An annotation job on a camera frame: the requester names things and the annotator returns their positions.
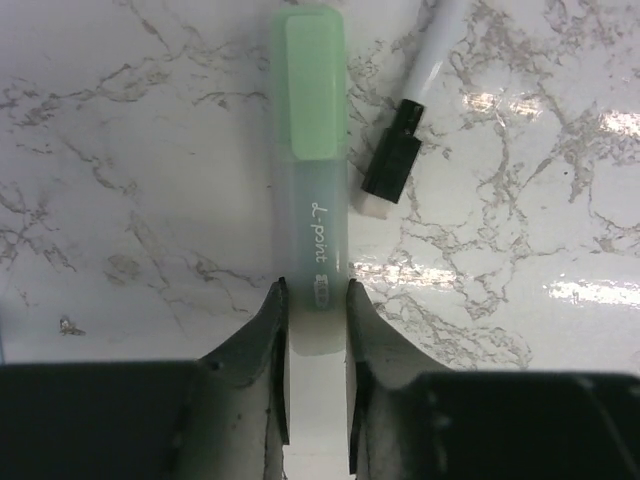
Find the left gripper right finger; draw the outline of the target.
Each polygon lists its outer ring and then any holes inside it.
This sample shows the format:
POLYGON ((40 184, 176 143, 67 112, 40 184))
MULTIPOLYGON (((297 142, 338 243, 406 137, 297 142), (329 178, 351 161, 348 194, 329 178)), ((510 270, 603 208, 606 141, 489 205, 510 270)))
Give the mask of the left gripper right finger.
POLYGON ((639 380, 454 371, 346 294, 349 469, 359 479, 635 479, 639 380))

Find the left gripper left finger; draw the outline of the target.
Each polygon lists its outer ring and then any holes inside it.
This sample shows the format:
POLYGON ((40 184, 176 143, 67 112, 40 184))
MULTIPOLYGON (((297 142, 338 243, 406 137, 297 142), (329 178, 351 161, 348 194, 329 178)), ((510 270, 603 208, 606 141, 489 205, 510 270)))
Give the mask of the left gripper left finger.
POLYGON ((5 479, 279 479, 289 295, 196 360, 5 365, 5 479))

